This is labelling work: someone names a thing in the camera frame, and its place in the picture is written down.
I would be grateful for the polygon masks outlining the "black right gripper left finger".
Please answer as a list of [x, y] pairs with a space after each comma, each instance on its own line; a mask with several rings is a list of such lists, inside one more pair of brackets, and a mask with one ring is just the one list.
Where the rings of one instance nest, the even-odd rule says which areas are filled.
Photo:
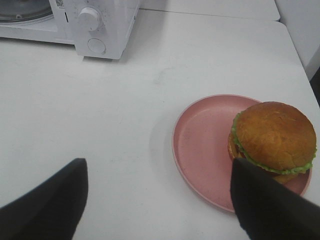
[[71, 240], [89, 191], [88, 168], [76, 158], [0, 209], [2, 240]]

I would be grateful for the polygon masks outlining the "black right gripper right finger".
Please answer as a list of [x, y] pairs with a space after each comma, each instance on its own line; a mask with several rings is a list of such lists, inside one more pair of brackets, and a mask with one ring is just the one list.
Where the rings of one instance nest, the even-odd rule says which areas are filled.
[[244, 158], [232, 163], [230, 195], [251, 240], [318, 240], [320, 208]]

